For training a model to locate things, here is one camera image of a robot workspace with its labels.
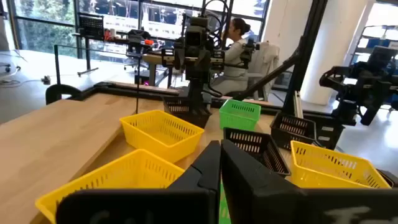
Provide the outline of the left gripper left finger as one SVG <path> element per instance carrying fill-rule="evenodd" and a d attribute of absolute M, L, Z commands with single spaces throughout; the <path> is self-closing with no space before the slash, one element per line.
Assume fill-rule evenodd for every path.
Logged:
<path fill-rule="evenodd" d="M 211 141 L 166 189 L 83 190 L 63 199 L 57 223 L 218 223 L 221 145 Z"/>

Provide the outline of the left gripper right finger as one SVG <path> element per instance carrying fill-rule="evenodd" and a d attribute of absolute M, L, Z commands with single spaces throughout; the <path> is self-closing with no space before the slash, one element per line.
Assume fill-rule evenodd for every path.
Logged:
<path fill-rule="evenodd" d="M 396 189 L 303 189 L 231 141 L 221 147 L 232 223 L 397 223 Z"/>

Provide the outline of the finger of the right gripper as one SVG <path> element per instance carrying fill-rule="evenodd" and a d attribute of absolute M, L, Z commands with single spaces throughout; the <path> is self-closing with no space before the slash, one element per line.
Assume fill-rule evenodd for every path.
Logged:
<path fill-rule="evenodd" d="M 200 51 L 199 54 L 199 68 L 202 80 L 204 82 L 209 81 L 209 73 L 211 67 L 211 52 L 210 51 Z"/>
<path fill-rule="evenodd" d="M 185 58 L 185 74 L 187 80 L 198 79 L 198 72 L 195 66 L 197 58 L 186 57 Z"/>

